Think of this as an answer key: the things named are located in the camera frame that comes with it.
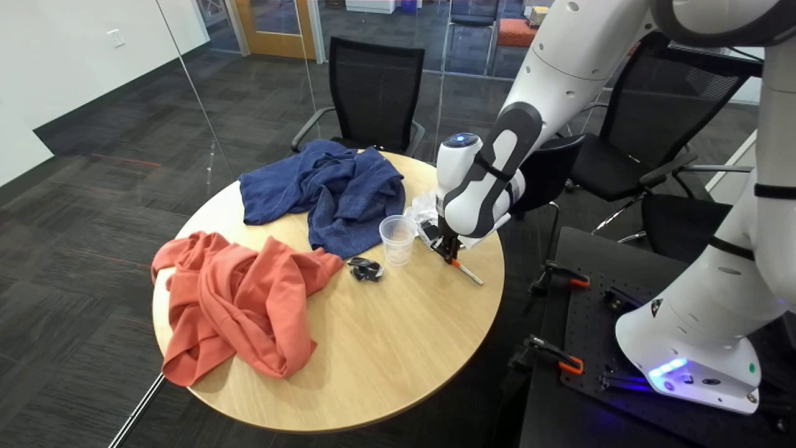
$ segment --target clear cup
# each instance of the clear cup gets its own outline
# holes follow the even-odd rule
[[[377,223],[382,262],[391,267],[400,267],[412,254],[416,227],[403,214],[391,214]]]

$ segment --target white robot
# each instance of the white robot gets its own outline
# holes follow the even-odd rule
[[[761,367],[745,334],[796,308],[796,0],[558,0],[493,134],[439,145],[439,227],[447,236],[493,231],[525,192],[518,167],[655,28],[682,44],[765,49],[757,177],[717,231],[754,258],[708,247],[655,300],[618,316],[613,336],[657,392],[754,412]]]

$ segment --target orange cloth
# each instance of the orange cloth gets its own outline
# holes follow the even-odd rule
[[[315,348],[306,299],[342,258],[320,249],[298,254],[275,238],[250,252],[198,231],[153,254],[151,274],[169,267],[176,267],[166,284],[174,336],[164,376],[191,385],[232,355],[270,379],[295,372]]]
[[[525,20],[498,20],[498,46],[528,46],[535,34]]]

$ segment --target door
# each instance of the door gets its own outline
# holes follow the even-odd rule
[[[315,0],[235,0],[250,54],[315,60],[310,3]]]

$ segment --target blue cloth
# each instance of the blue cloth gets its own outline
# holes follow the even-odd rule
[[[240,173],[243,222],[268,223],[309,211],[309,242],[350,258],[376,243],[377,222],[403,214],[403,177],[376,150],[350,152],[327,139]]]

